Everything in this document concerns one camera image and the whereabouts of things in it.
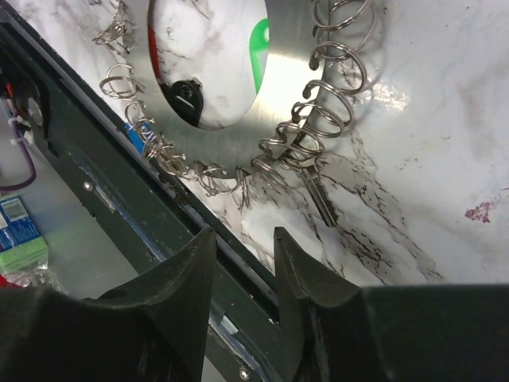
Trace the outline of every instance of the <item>green plastic object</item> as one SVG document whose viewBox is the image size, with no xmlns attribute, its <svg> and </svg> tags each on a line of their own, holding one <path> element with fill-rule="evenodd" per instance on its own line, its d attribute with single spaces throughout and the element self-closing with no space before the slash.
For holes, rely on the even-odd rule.
<svg viewBox="0 0 509 382">
<path fill-rule="evenodd" d="M 253 69 L 256 94 L 258 94 L 262 86 L 266 59 L 269 55 L 269 46 L 269 20 L 264 18 L 253 28 L 249 40 L 249 54 L 251 56 L 251 67 Z"/>
</svg>

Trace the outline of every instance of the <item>black metal frame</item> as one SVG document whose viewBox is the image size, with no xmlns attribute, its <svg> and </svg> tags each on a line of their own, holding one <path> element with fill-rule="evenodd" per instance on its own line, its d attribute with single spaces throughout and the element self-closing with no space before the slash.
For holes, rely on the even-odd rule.
<svg viewBox="0 0 509 382">
<path fill-rule="evenodd" d="M 41 94 L 45 125 L 34 131 L 37 146 L 138 272 L 177 253 L 202 228 L 216 230 L 207 356 L 228 381 L 242 380 L 241 368 L 254 369 L 253 381 L 282 380 L 273 275 L 182 183 L 157 179 L 128 152 L 106 128 L 123 131 L 123 121 L 5 0 L 0 52 L 0 60 L 16 66 Z M 225 316 L 238 333 L 212 329 Z M 250 364 L 235 344 L 245 348 Z"/>
</svg>

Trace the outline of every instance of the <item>wire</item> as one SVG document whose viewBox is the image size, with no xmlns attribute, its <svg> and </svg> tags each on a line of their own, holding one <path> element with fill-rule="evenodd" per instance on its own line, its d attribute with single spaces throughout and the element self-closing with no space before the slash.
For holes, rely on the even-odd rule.
<svg viewBox="0 0 509 382">
<path fill-rule="evenodd" d="M 35 170 L 35 165 L 33 164 L 32 157 L 30 157 L 30 153 L 27 150 L 25 142 L 23 141 L 23 137 L 21 136 L 20 131 L 19 131 L 19 125 L 17 123 L 17 115 L 14 113 L 12 115 L 12 118 L 9 118 L 8 121 L 9 121 L 9 125 L 12 128 L 14 140 L 16 141 L 17 146 L 19 147 L 21 153 L 23 154 L 23 157 L 26 160 L 26 164 L 29 167 L 30 176 L 25 181 L 22 181 L 21 183 L 18 183 L 16 185 L 0 185 L 0 193 L 14 193 L 16 191 L 19 191 L 20 189 L 24 189 L 25 187 L 28 187 L 29 185 L 31 185 L 37 177 L 37 173 Z"/>
</svg>

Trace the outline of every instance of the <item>screw head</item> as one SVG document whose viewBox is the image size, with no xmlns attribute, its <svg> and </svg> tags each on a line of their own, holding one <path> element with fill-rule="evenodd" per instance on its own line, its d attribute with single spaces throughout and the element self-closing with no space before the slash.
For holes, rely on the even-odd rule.
<svg viewBox="0 0 509 382">
<path fill-rule="evenodd" d="M 241 380 L 250 380 L 251 379 L 251 376 L 246 368 L 241 368 L 239 375 L 240 375 Z"/>
<path fill-rule="evenodd" d="M 85 181 L 83 183 L 83 188 L 85 189 L 85 191 L 92 191 L 94 189 L 94 186 L 91 182 Z"/>
</svg>

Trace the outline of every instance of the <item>silver metal plate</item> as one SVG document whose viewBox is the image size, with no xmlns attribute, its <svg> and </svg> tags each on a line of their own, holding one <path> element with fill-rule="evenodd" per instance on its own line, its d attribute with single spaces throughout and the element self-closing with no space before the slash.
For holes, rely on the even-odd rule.
<svg viewBox="0 0 509 382">
<path fill-rule="evenodd" d="M 290 120 L 292 106 L 302 100 L 305 85 L 323 75 L 323 65 L 317 70 L 309 67 L 310 54 L 317 45 L 313 37 L 313 2 L 266 0 L 270 49 L 256 100 L 232 126 L 217 131 L 198 129 L 186 123 L 169 106 L 154 74 L 148 32 L 154 0 L 124 2 L 134 18 L 134 45 L 126 60 L 133 66 L 134 78 L 142 86 L 137 99 L 146 104 L 146 116 L 154 119 L 153 130 L 162 133 L 176 150 L 185 153 L 189 166 L 195 161 L 216 164 L 226 170 L 225 178 L 236 176 L 236 166 L 251 169 L 252 159 L 262 153 L 258 142 L 273 137 L 278 123 Z M 284 148 L 274 149 L 274 156 L 283 151 Z"/>
</svg>

